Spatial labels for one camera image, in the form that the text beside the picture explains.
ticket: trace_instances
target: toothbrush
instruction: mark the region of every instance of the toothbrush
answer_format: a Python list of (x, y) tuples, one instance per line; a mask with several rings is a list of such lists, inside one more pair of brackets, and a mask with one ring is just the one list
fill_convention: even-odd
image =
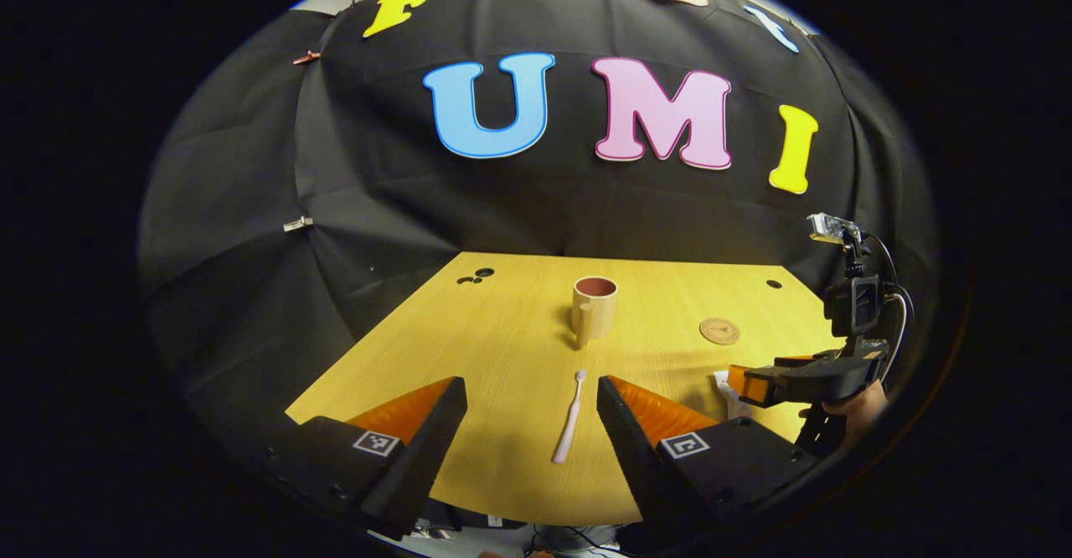
[(569, 420), (566, 421), (566, 429), (562, 432), (562, 440), (559, 440), (559, 449), (554, 450), (554, 458), (551, 462), (563, 464), (566, 462), (566, 454), (569, 446), (574, 442), (574, 429), (577, 427), (577, 414), (581, 410), (581, 383), (584, 382), (586, 370), (577, 372), (574, 378), (577, 379), (577, 394), (574, 395), (574, 403), (569, 406)]

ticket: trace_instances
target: blue letter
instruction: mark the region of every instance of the blue letter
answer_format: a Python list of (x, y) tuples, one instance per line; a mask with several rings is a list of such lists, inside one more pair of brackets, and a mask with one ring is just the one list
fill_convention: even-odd
[(759, 22), (763, 25), (763, 28), (765, 28), (766, 31), (770, 32), (772, 35), (774, 35), (774, 37), (778, 40), (778, 43), (785, 45), (787, 49), (789, 49), (793, 54), (801, 52), (800, 47), (793, 45), (793, 43), (790, 40), (786, 39), (785, 35), (786, 31), (781, 29), (778, 22), (772, 20), (770, 16), (768, 16), (765, 13), (759, 11), (756, 7), (749, 7), (749, 5), (744, 5), (744, 11), (759, 18)]
[(512, 156), (539, 141), (547, 129), (544, 72), (554, 65), (551, 54), (517, 54), (498, 61), (513, 76), (517, 118), (505, 129), (485, 129), (476, 120), (473, 80), (483, 72), (476, 62), (445, 65), (425, 76), (432, 89), (435, 131), (450, 151), (465, 157)]

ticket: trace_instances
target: beige mug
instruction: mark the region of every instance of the beige mug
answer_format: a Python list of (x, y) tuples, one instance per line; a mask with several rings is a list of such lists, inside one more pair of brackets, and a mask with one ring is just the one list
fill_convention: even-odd
[(577, 333), (577, 347), (594, 337), (606, 336), (614, 320), (617, 284), (604, 276), (591, 275), (574, 283), (574, 307), (570, 321)]

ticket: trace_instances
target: cork coaster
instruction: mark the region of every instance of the cork coaster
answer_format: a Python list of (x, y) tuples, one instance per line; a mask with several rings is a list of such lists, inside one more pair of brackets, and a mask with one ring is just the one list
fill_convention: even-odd
[(700, 333), (716, 345), (731, 345), (741, 337), (738, 326), (718, 317), (710, 317), (700, 321)]

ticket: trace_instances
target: yellow wooden tabletop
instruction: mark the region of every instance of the yellow wooden tabletop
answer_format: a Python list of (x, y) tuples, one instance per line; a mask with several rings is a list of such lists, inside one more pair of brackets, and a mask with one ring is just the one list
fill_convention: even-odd
[[(482, 283), (457, 283), (493, 268)], [(572, 284), (616, 282), (611, 332), (574, 348)], [(770, 287), (768, 280), (780, 288)], [(700, 335), (709, 317), (731, 320), (734, 345)], [(616, 375), (725, 420), (712, 372), (759, 367), (778, 356), (839, 348), (822, 302), (785, 268), (670, 263), (463, 252), (372, 329), (287, 410), (345, 421), (448, 375), (464, 376), (468, 410), (431, 497), (503, 518), (547, 525), (640, 521), (596, 412), (596, 380)], [(569, 457), (551, 463), (585, 367)], [(795, 440), (804, 405), (754, 408)]]

